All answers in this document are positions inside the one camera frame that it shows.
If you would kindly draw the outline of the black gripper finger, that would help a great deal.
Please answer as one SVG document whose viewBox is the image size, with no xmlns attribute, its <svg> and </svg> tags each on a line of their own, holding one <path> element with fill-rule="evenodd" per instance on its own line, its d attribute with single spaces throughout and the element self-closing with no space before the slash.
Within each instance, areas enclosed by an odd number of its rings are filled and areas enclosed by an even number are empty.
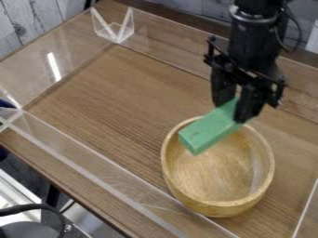
<svg viewBox="0 0 318 238">
<path fill-rule="evenodd" d="M 264 92 L 251 84 L 243 86 L 235 108 L 235 122 L 244 124 L 251 118 L 256 117 L 264 102 Z"/>
<path fill-rule="evenodd" d="M 236 94 L 236 83 L 231 74 L 221 69 L 213 68 L 211 73 L 211 95 L 216 107 L 227 103 Z"/>
</svg>

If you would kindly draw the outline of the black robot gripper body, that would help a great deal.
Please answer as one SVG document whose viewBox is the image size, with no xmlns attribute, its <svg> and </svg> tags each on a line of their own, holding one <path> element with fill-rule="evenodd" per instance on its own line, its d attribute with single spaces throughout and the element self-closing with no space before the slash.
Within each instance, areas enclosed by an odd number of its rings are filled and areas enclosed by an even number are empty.
<svg viewBox="0 0 318 238">
<path fill-rule="evenodd" d="M 225 49 L 213 36 L 207 38 L 204 63 L 231 74 L 236 83 L 233 99 L 239 100 L 241 87 L 251 84 L 264 92 L 265 102 L 276 106 L 287 80 L 276 66 L 288 14 L 283 5 L 231 5 L 231 28 Z"/>
</svg>

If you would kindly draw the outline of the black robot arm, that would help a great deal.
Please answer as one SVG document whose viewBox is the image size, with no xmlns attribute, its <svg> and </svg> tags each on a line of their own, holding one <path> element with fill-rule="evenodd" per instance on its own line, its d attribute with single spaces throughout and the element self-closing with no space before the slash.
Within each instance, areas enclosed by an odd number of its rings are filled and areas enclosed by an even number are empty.
<svg viewBox="0 0 318 238">
<path fill-rule="evenodd" d="M 284 0 L 233 0 L 227 48 L 220 49 L 213 36 L 207 38 L 212 102 L 217 107 L 236 103 L 232 119 L 239 124 L 281 100 L 287 78 L 276 58 L 288 23 L 284 6 Z"/>
</svg>

